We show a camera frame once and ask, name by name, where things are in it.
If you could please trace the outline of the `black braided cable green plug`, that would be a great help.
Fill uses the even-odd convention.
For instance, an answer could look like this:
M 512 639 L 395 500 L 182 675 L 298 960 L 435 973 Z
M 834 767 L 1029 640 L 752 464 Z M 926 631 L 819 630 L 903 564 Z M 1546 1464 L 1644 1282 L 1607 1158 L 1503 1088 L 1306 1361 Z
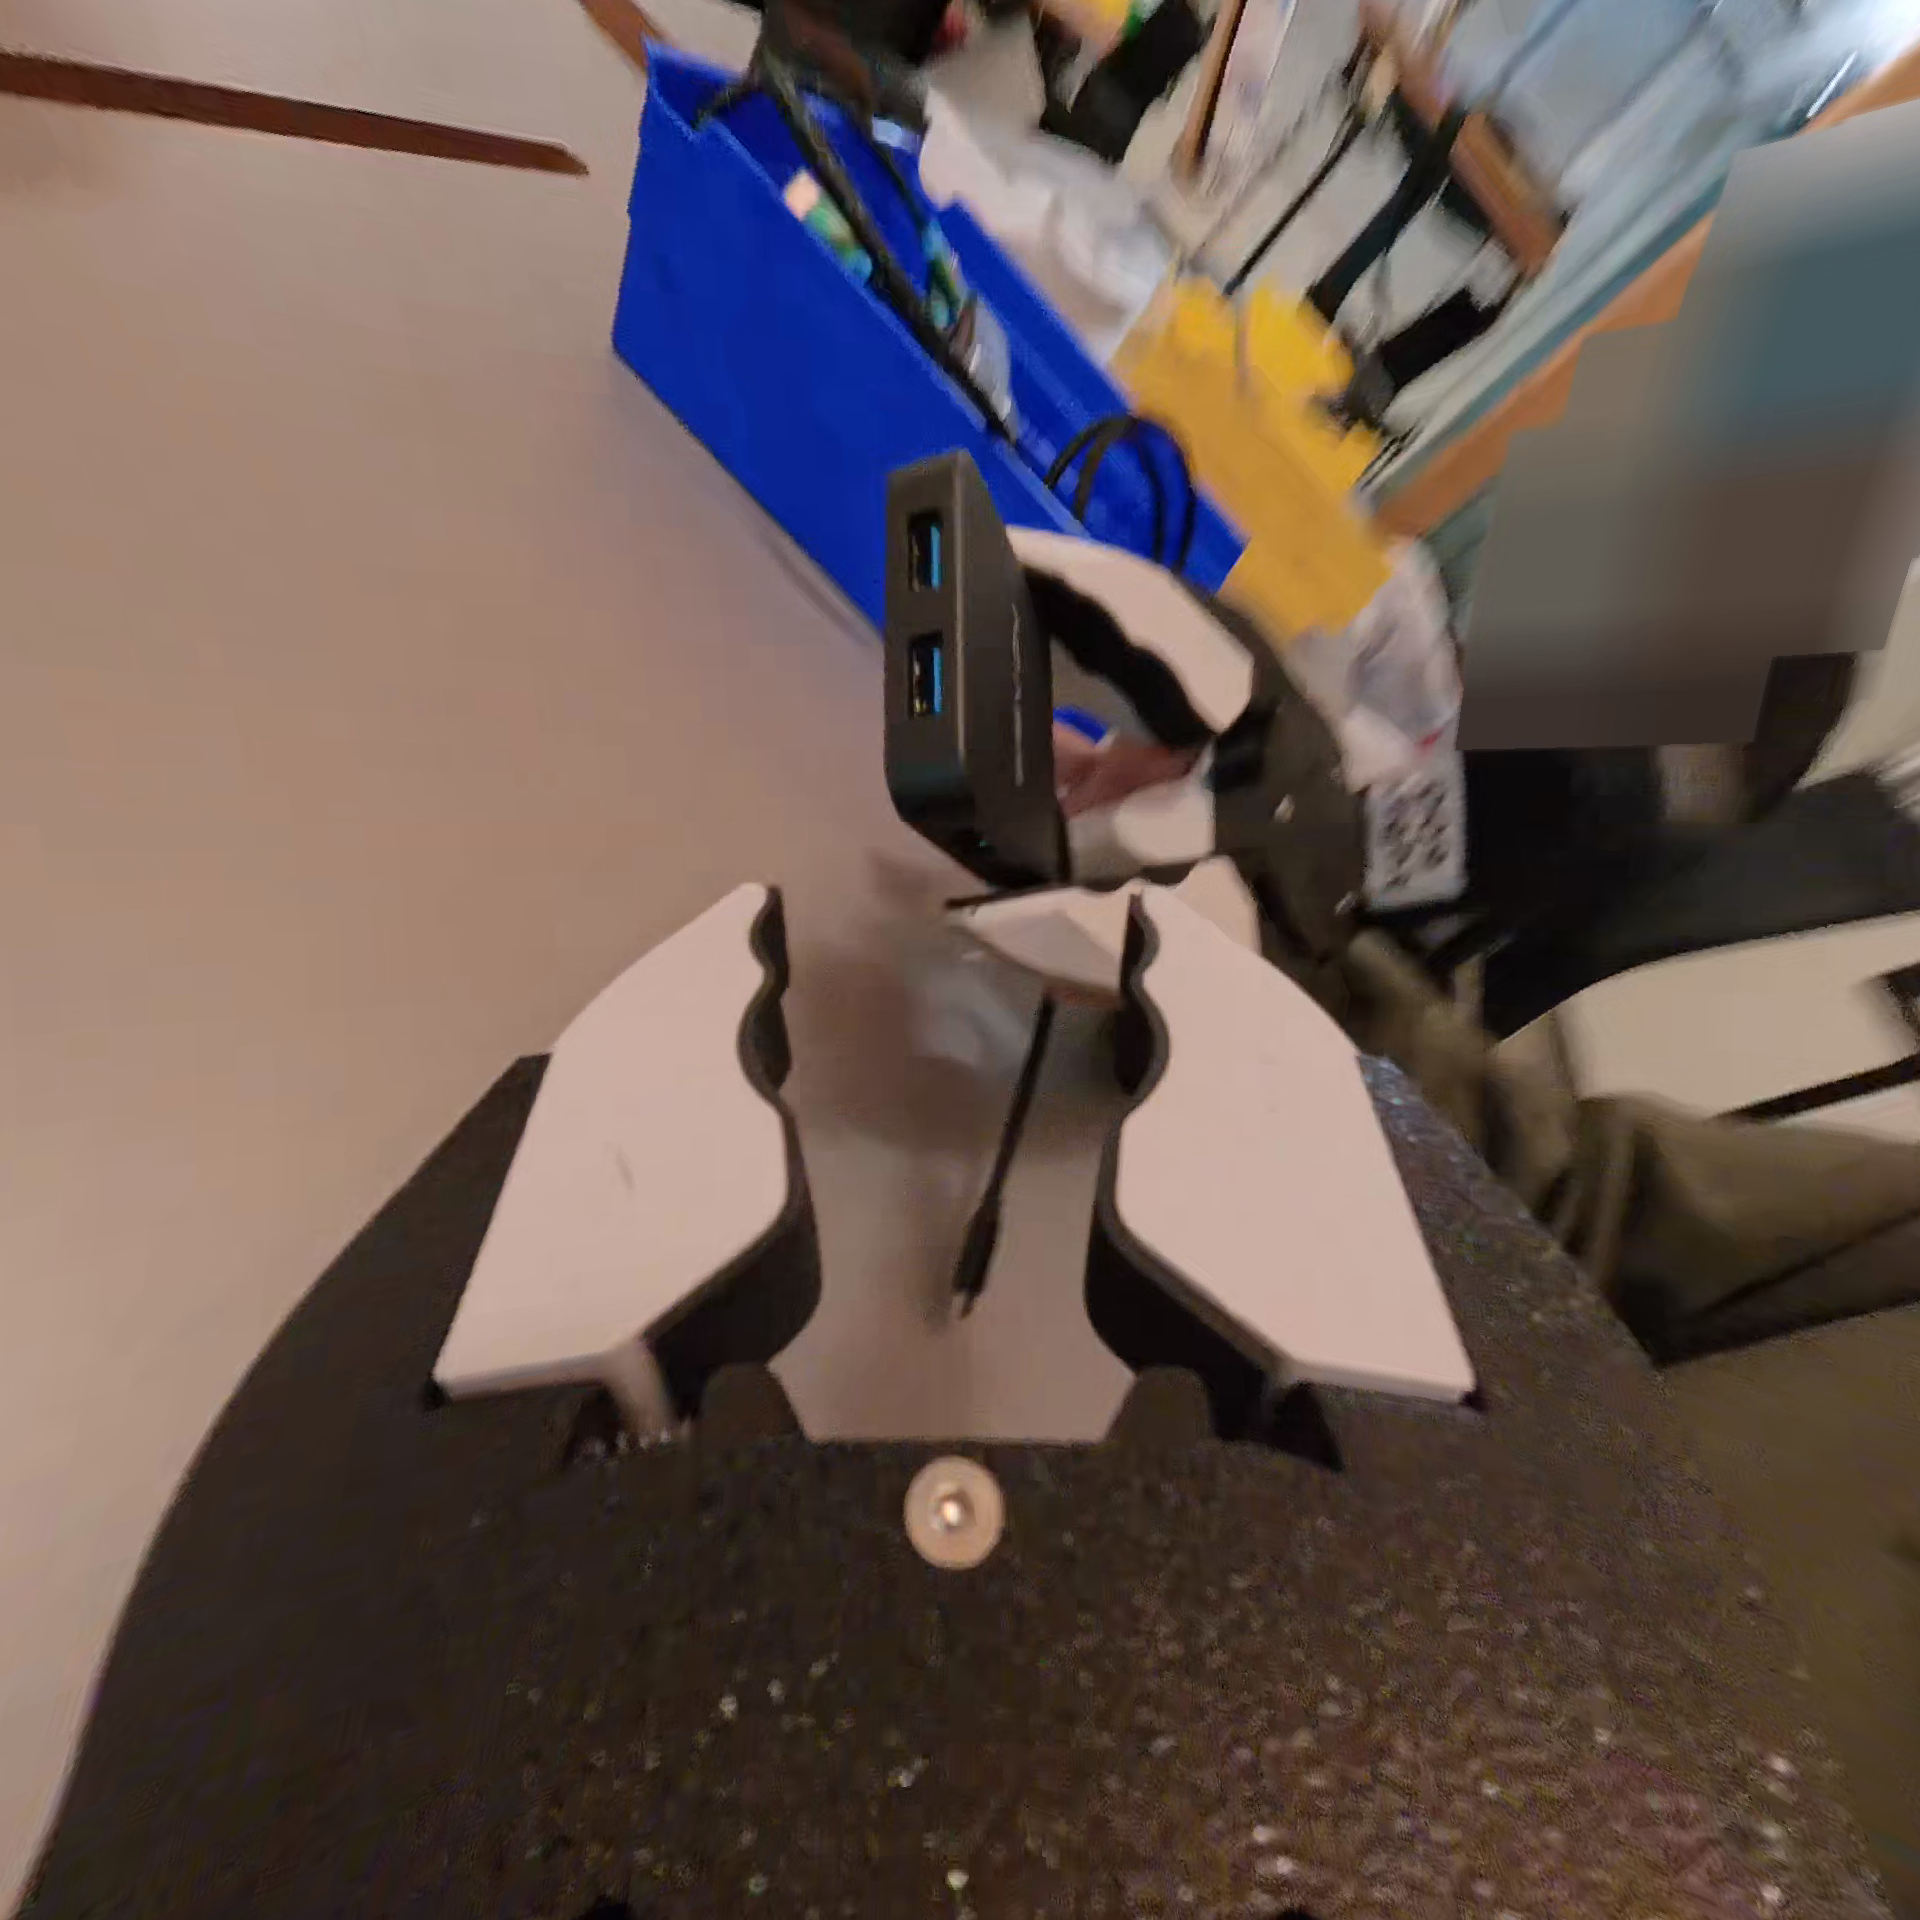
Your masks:
M 762 99 L 801 156 L 804 177 L 831 207 L 852 246 L 846 273 L 865 282 L 941 373 L 967 394 L 987 432 L 1017 447 L 1020 425 L 1011 370 L 995 364 L 1004 333 L 979 299 L 925 192 L 880 139 L 880 123 L 933 131 L 933 90 L 903 55 L 869 38 L 829 5 L 764 5 L 743 71 L 720 84 L 693 117 L 693 129 L 725 122 Z M 915 232 L 918 264 L 892 246 L 889 226 L 826 135 L 815 105 L 829 105 L 889 179 Z

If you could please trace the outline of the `blue plastic bin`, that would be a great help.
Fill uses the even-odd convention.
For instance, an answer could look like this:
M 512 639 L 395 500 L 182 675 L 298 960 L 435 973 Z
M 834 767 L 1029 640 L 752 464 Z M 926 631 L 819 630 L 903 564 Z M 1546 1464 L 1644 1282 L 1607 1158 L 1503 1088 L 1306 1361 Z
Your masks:
M 876 293 L 787 207 L 802 171 L 762 99 L 693 129 L 731 74 L 656 43 L 637 134 L 630 242 L 612 349 L 874 627 L 884 619 L 885 494 L 896 468 L 967 451 L 1011 526 L 1184 559 L 1222 588 L 1241 533 L 1189 468 L 1172 426 L 1114 449 L 1086 512 L 1047 484 L 1092 421 L 1140 414 L 1114 375 L 970 207 L 937 209 L 963 276 L 1013 350 L 1020 440 L 1001 443 L 967 394 Z M 815 106 L 892 246 L 915 232 L 885 177 L 829 105 Z

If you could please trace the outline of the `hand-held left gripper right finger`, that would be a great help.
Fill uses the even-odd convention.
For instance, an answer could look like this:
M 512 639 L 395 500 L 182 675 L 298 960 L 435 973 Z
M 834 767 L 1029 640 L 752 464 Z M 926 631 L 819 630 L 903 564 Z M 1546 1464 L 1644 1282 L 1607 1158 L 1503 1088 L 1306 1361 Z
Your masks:
M 1466 1405 L 1475 1365 L 1357 1047 L 1256 949 L 1137 893 L 1120 966 L 1140 1065 L 1095 1222 L 1255 1378 Z

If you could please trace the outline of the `yellow box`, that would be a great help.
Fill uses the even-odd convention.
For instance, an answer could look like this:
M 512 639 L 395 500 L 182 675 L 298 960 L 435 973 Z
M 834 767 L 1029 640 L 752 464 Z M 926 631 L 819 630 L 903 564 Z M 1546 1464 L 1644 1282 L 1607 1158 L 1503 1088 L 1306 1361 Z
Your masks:
M 1331 420 L 1353 359 L 1303 299 L 1167 281 L 1114 350 L 1140 414 L 1172 426 L 1244 543 L 1225 592 L 1279 637 L 1331 631 L 1379 592 L 1391 548 L 1357 497 L 1379 434 Z

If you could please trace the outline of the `black usb hub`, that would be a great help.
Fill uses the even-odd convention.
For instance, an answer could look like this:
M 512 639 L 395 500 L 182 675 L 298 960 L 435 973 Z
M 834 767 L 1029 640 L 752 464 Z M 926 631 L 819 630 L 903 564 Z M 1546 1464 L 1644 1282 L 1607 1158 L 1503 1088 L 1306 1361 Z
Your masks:
M 900 822 L 991 888 L 1063 880 L 1052 645 L 961 449 L 889 476 L 880 640 Z

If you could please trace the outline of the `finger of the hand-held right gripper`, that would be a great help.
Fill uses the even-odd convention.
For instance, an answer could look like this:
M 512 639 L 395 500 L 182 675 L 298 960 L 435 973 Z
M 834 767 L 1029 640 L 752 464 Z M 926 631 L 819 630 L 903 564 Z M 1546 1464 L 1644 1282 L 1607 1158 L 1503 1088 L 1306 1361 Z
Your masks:
M 1068 816 L 1065 883 L 957 900 L 945 920 L 1050 991 L 1109 1005 L 1133 897 L 1147 883 L 1219 928 L 1214 804 L 1202 770 Z
M 1167 750 L 1201 750 L 1251 705 L 1256 660 L 1176 572 L 1040 526 L 1007 533 L 1052 648 L 1107 684 Z

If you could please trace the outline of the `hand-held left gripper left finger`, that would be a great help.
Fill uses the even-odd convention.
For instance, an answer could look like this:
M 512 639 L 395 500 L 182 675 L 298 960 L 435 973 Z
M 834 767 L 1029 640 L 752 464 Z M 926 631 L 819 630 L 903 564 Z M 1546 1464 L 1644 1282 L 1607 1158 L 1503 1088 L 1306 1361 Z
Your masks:
M 446 1400 L 603 1387 L 682 1427 L 823 1297 L 776 884 L 748 880 L 604 984 L 552 1047 L 435 1361 Z

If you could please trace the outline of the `clear plastic bag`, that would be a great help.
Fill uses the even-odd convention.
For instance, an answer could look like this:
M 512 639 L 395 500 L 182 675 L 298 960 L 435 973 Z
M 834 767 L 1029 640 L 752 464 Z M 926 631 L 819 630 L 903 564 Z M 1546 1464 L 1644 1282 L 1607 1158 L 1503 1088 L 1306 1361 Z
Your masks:
M 1284 659 L 1331 728 L 1348 789 L 1407 780 L 1457 754 L 1459 651 L 1424 543 L 1395 543 L 1373 597 L 1344 627 L 1292 637 Z

